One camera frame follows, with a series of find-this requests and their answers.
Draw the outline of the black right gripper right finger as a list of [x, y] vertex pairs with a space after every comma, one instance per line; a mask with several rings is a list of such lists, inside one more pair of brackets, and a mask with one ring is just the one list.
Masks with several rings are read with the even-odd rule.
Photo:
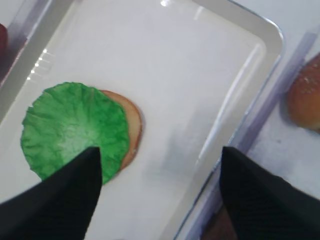
[[238, 239], [320, 238], [320, 201], [234, 147], [222, 150], [219, 187]]

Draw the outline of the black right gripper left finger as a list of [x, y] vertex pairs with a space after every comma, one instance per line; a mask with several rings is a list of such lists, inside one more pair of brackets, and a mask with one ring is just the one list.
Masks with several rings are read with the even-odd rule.
[[46, 180], [0, 205], [2, 240], [83, 240], [102, 188], [101, 154], [89, 147]]

